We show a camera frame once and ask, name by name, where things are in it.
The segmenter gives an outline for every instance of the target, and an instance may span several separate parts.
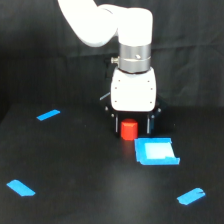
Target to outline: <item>blue tape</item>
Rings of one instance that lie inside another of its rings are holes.
[[[165,157],[164,159],[148,159],[145,144],[172,143],[170,138],[139,138],[135,139],[136,160],[142,165],[179,165],[180,158]]]
[[[179,201],[180,204],[188,205],[204,196],[205,193],[201,188],[195,188],[194,190],[189,191],[188,193],[178,197],[177,200]]]
[[[18,180],[11,181],[7,184],[7,186],[18,193],[20,196],[33,196],[35,194],[34,191]]]
[[[39,117],[37,117],[37,119],[40,120],[40,121],[43,121],[43,120],[45,120],[47,118],[50,118],[52,116],[55,116],[55,115],[57,115],[59,113],[60,113],[60,111],[58,111],[58,110],[52,110],[52,111],[50,111],[50,112],[48,112],[46,114],[40,115]]]

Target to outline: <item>red cube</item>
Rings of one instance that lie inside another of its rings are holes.
[[[138,138],[138,123],[134,119],[125,119],[121,122],[121,137],[127,141]]]

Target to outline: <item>blue paper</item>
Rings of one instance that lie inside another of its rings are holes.
[[[180,158],[166,157],[165,159],[147,159],[141,160],[142,165],[179,165]]]
[[[58,110],[52,110],[52,111],[50,111],[50,112],[48,112],[46,114],[40,115],[39,117],[37,117],[37,119],[40,120],[40,121],[43,121],[43,120],[45,120],[47,118],[50,118],[52,116],[55,116],[55,115],[57,115],[59,113],[60,113],[60,111],[58,111]]]
[[[195,188],[194,190],[189,191],[188,193],[178,197],[177,200],[179,201],[180,204],[188,205],[204,196],[205,193],[201,188]]]
[[[166,147],[166,150],[161,150],[163,155],[160,154],[160,158],[148,158],[146,152],[147,144],[159,144],[161,143],[171,144],[172,141],[170,138],[139,138],[135,139],[135,152],[136,152],[136,160],[140,162],[142,165],[178,165],[180,163],[180,158],[175,158],[174,154],[170,153],[170,149],[167,150],[167,145],[163,145]]]
[[[11,181],[7,184],[7,186],[18,193],[20,196],[33,196],[35,194],[34,191],[18,180]]]

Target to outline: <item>black curtain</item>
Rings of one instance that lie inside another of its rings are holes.
[[[224,105],[224,1],[95,2],[152,12],[152,67],[169,105]],[[118,54],[117,38],[101,48],[85,46],[57,0],[0,0],[0,10],[0,108],[95,104],[109,92],[104,59]]]

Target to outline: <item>light blue square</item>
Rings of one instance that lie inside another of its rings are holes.
[[[145,150],[147,159],[175,157],[170,143],[145,143]]]

